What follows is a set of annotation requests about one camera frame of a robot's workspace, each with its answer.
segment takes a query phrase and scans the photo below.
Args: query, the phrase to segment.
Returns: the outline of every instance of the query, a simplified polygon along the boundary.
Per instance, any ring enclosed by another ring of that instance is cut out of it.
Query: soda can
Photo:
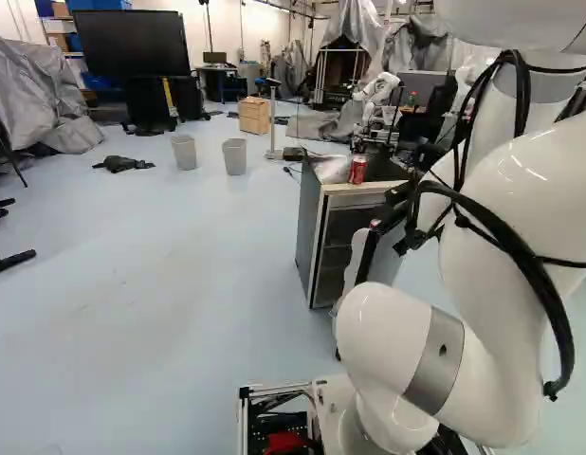
[[[363,155],[354,155],[350,163],[350,174],[348,183],[359,185],[365,181],[365,170],[367,169],[367,158]]]

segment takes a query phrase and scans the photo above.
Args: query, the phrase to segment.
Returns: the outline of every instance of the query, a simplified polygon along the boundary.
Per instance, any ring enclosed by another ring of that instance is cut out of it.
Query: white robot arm
[[[363,101],[362,126],[369,125],[376,107],[388,100],[392,91],[400,84],[400,79],[387,71],[380,73],[359,92],[352,94],[354,101]]]
[[[522,94],[525,135],[511,140],[520,92],[514,66],[504,63],[487,80],[461,188],[446,186],[459,170],[452,153],[420,184],[435,193],[422,194],[417,229],[427,231],[455,202],[441,220],[439,257],[462,319],[370,282],[339,309],[339,353],[356,390],[351,411],[393,454],[422,447],[439,422],[485,446],[524,443],[543,401],[548,321],[563,362],[551,391],[573,368],[566,316],[547,302],[560,303],[586,276],[586,113],[553,124],[586,74],[586,56],[574,55],[586,54],[586,2],[442,0],[436,11],[465,41],[522,49],[531,90]],[[504,224],[490,225],[476,206]]]

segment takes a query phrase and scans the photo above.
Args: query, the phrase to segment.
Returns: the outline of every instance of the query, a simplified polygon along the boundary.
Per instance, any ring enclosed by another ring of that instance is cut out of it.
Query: red component
[[[277,455],[288,453],[296,448],[307,447],[307,443],[299,434],[292,431],[282,431],[280,433],[268,434],[269,445],[264,455]]]
[[[355,155],[350,163],[350,174],[348,183],[359,185],[365,181],[365,170],[367,169],[367,158],[362,155]]]

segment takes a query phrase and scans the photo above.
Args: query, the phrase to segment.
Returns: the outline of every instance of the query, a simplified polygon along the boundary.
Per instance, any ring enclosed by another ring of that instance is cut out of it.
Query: trash can
[[[222,145],[226,170],[230,175],[241,175],[247,171],[247,140],[228,139]]]
[[[173,136],[171,137],[171,146],[173,147],[177,168],[181,171],[196,168],[196,145],[192,136]]]

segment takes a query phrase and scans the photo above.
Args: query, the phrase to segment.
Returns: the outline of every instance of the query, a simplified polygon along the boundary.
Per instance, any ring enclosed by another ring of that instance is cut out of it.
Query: monitor
[[[117,79],[190,76],[183,19],[177,11],[75,10],[88,69]]]
[[[202,60],[205,64],[226,64],[228,55],[226,52],[203,52]]]
[[[398,71],[396,76],[405,83],[402,103],[405,103],[411,92],[417,92],[417,105],[426,107],[428,106],[428,101],[430,100],[430,95],[434,87],[445,83],[447,72],[407,69]]]

